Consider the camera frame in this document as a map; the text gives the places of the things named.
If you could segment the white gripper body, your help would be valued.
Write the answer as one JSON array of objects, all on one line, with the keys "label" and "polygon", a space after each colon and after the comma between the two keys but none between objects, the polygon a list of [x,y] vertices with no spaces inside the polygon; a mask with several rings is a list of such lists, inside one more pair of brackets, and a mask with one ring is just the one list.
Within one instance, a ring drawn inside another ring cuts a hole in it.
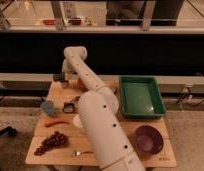
[{"label": "white gripper body", "polygon": [[67,60],[63,61],[62,64],[62,71],[65,73],[65,79],[67,81],[69,80],[75,80],[78,78],[76,71],[73,69],[73,67],[67,62]]}]

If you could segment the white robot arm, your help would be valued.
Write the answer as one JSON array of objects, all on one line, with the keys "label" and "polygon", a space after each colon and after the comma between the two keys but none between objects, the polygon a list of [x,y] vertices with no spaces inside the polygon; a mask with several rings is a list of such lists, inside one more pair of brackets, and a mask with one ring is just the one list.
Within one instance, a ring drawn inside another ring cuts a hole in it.
[{"label": "white robot arm", "polygon": [[84,62],[83,46],[64,49],[67,73],[75,71],[87,92],[78,101],[78,113],[101,171],[146,171],[116,118],[119,102],[107,84]]}]

